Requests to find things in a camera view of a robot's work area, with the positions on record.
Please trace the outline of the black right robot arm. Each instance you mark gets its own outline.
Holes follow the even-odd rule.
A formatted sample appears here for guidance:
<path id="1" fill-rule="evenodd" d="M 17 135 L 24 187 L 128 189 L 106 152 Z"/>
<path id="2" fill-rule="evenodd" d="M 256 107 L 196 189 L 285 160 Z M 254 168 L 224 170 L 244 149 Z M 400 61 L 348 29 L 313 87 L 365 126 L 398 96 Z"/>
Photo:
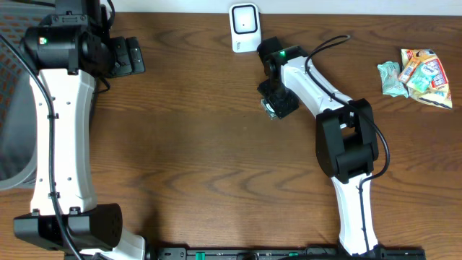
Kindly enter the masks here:
<path id="1" fill-rule="evenodd" d="M 350 256 L 371 256 L 378 239 L 372 226 L 370 181 L 378 158 L 372 108 L 339 92 L 299 46 L 263 40 L 258 55 L 268 77 L 258 91 L 271 118 L 282 119 L 304 104 L 315 117 L 315 154 L 332 180 L 341 221 L 339 241 Z"/>

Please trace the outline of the teal Kleenex tissue pack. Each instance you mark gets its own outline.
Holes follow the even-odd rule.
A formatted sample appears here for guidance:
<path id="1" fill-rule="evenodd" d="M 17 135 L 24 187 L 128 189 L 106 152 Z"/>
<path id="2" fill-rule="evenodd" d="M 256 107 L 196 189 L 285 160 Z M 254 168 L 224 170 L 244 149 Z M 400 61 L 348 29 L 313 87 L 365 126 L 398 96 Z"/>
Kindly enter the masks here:
<path id="1" fill-rule="evenodd" d="M 436 75 L 437 70 L 425 63 L 422 63 L 418 65 L 416 70 L 413 72 L 409 81 L 406 83 L 406 86 L 417 92 L 423 93 L 430 86 Z"/>

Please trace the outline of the yellow wet wipes pack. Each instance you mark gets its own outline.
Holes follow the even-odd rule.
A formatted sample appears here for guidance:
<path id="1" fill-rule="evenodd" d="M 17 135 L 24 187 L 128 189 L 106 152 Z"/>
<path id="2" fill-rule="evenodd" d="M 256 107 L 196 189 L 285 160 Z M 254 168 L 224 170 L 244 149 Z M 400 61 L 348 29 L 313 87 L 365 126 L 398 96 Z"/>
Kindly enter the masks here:
<path id="1" fill-rule="evenodd" d="M 437 72 L 429 86 L 422 92 L 408 87 L 409 95 L 412 99 L 438 108 L 453 108 L 449 80 L 440 59 L 434 51 L 431 49 L 402 49 L 401 58 L 403 65 L 407 65 L 411 59 L 416 58 Z"/>

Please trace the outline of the green wipes pack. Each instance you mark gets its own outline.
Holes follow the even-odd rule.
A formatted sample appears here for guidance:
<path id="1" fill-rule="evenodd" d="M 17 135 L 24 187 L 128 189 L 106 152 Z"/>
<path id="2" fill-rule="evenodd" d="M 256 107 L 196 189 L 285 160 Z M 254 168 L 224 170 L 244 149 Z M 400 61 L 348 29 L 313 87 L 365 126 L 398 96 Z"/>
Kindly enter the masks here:
<path id="1" fill-rule="evenodd" d="M 390 95 L 391 97 L 402 96 L 405 98 L 409 97 L 409 92 L 403 82 L 398 80 L 398 76 L 401 73 L 401 67 L 398 62 L 387 61 L 383 64 L 377 65 L 381 84 L 382 93 L 384 95 Z"/>

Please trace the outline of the orange snack pack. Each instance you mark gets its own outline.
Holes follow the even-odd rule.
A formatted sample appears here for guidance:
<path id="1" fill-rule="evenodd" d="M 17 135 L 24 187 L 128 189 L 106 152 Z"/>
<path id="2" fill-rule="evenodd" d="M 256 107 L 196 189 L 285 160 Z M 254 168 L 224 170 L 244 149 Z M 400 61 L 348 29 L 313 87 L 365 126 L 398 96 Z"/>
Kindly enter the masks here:
<path id="1" fill-rule="evenodd" d="M 421 64 L 421 61 L 418 58 L 415 58 L 415 57 L 411 58 L 409 62 L 406 64 L 406 66 L 404 67 L 403 71 L 399 74 L 398 80 L 406 84 L 410 80 L 412 74 L 415 72 L 415 70 L 420 64 Z"/>

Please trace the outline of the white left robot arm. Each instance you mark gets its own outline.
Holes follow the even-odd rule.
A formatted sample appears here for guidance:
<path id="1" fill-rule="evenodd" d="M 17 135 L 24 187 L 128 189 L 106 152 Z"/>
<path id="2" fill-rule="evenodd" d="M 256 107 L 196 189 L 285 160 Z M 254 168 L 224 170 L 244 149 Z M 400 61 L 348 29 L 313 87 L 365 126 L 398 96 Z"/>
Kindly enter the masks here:
<path id="1" fill-rule="evenodd" d="M 16 51 L 35 100 L 37 168 L 30 212 L 14 219 L 14 234 L 67 259 L 151 257 L 146 239 L 123 226 L 121 207 L 98 203 L 90 170 L 97 83 L 145 70 L 135 37 L 110 36 L 115 17 L 111 1 L 57 1 Z"/>

